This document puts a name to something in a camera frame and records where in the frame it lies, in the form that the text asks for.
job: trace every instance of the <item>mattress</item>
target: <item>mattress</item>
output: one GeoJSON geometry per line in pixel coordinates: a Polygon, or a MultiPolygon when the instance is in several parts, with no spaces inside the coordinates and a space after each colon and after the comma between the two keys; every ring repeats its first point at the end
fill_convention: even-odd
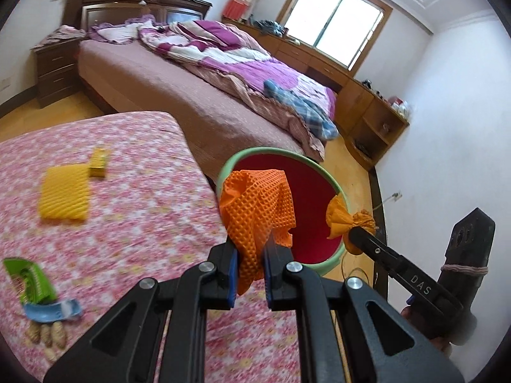
{"type": "Polygon", "coordinates": [[[139,42],[113,45],[83,41],[78,69],[80,76],[119,112],[170,113],[181,126],[200,168],[213,180],[223,164],[245,148],[270,146],[303,154],[290,134],[139,42]]]}
{"type": "MultiPolygon", "coordinates": [[[[163,112],[131,112],[59,125],[0,144],[0,258],[41,266],[61,299],[83,307],[65,322],[67,348],[141,278],[167,280],[204,261],[226,238],[215,196],[177,122],[163,112]],[[111,151],[106,179],[90,179],[83,223],[45,222],[37,213],[46,169],[111,151]]],[[[0,332],[27,372],[50,364],[25,336],[29,325],[0,267],[0,332]]],[[[271,313],[258,281],[229,312],[210,311],[206,382],[300,380],[296,322],[271,313]]]]}

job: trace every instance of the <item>silver screw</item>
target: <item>silver screw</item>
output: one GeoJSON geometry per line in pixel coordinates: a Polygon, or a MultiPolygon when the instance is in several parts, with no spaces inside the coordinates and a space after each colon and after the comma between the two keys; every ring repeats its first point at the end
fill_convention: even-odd
{"type": "Polygon", "coordinates": [[[203,262],[199,265],[200,272],[211,272],[215,269],[215,264],[213,262],[203,262]]]}
{"type": "Polygon", "coordinates": [[[151,289],[154,285],[156,285],[156,281],[153,278],[144,278],[139,282],[139,286],[142,289],[151,289]]]}
{"type": "Polygon", "coordinates": [[[357,278],[356,276],[352,276],[351,278],[348,278],[347,281],[346,281],[346,284],[351,289],[361,289],[362,285],[364,285],[362,280],[360,278],[357,278]]]}
{"type": "Polygon", "coordinates": [[[293,260],[292,262],[288,262],[288,264],[286,265],[286,269],[289,272],[297,273],[303,269],[303,265],[300,262],[296,262],[293,260]]]}

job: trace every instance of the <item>window frame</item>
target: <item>window frame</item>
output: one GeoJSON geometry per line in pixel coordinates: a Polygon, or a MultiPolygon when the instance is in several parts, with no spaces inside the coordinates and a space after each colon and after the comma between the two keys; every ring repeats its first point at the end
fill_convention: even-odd
{"type": "MultiPolygon", "coordinates": [[[[298,0],[286,0],[285,1],[282,9],[280,10],[280,12],[279,12],[279,14],[277,16],[277,22],[279,24],[285,24],[288,21],[288,18],[291,15],[291,12],[292,12],[293,8],[295,7],[297,1],[298,0]]],[[[365,0],[365,1],[367,1],[371,5],[374,5],[377,8],[379,8],[382,11],[382,13],[383,13],[383,18],[380,21],[380,23],[376,26],[375,31],[372,33],[372,36],[369,38],[369,40],[367,41],[365,47],[362,49],[362,52],[358,56],[356,62],[354,63],[353,67],[351,68],[351,70],[348,69],[349,65],[343,65],[338,60],[336,60],[335,58],[333,58],[333,57],[327,55],[326,53],[322,52],[321,50],[319,50],[315,46],[311,46],[311,45],[308,45],[307,43],[303,43],[302,42],[303,45],[306,45],[306,46],[312,48],[313,50],[317,50],[322,55],[328,57],[330,60],[332,60],[333,62],[335,62],[339,66],[341,66],[346,71],[346,73],[349,76],[352,76],[352,77],[357,73],[357,71],[360,68],[360,66],[362,66],[362,63],[364,62],[364,60],[367,57],[367,55],[369,54],[372,46],[374,45],[374,43],[378,39],[381,31],[383,30],[383,28],[385,26],[385,23],[387,22],[388,18],[390,17],[390,13],[392,13],[392,10],[393,10],[392,7],[390,7],[386,3],[382,2],[381,0],[365,0]]]]}

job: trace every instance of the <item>red curtain trim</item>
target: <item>red curtain trim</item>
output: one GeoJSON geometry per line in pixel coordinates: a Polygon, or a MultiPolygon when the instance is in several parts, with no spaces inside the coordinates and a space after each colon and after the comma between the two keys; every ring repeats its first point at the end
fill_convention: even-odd
{"type": "Polygon", "coordinates": [[[222,15],[231,20],[239,20],[247,8],[249,8],[247,3],[240,0],[229,0],[222,15]]]}

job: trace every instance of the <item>purple and white blanket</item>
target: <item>purple and white blanket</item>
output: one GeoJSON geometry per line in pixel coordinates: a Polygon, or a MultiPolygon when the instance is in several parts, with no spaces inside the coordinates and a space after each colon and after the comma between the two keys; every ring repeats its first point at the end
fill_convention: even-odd
{"type": "Polygon", "coordinates": [[[335,95],[330,88],[271,57],[252,37],[232,25],[196,20],[175,22],[162,28],[146,23],[139,27],[139,37],[157,54],[182,63],[192,73],[222,90],[218,79],[208,79],[208,73],[204,70],[199,73],[199,69],[241,80],[248,91],[235,93],[235,96],[259,115],[289,131],[302,143],[308,156],[323,160],[318,156],[318,151],[323,150],[318,146],[319,141],[308,131],[301,117],[291,107],[264,97],[264,81],[271,79],[280,87],[310,99],[333,117],[335,95]],[[261,107],[260,98],[264,99],[266,107],[261,107]]]}

